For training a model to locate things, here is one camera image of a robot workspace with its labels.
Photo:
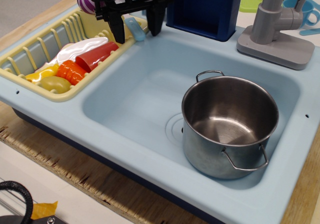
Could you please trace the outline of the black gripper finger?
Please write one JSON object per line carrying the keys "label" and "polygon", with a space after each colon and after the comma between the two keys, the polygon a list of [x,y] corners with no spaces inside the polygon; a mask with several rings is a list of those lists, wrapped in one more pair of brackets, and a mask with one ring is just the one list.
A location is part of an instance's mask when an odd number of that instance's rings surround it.
{"label": "black gripper finger", "polygon": [[157,36],[161,32],[165,13],[165,5],[151,6],[146,10],[148,29],[153,36]]}
{"label": "black gripper finger", "polygon": [[113,33],[114,39],[119,44],[125,43],[125,31],[124,31],[124,22],[122,16],[119,13],[111,12],[108,15],[108,24]]}

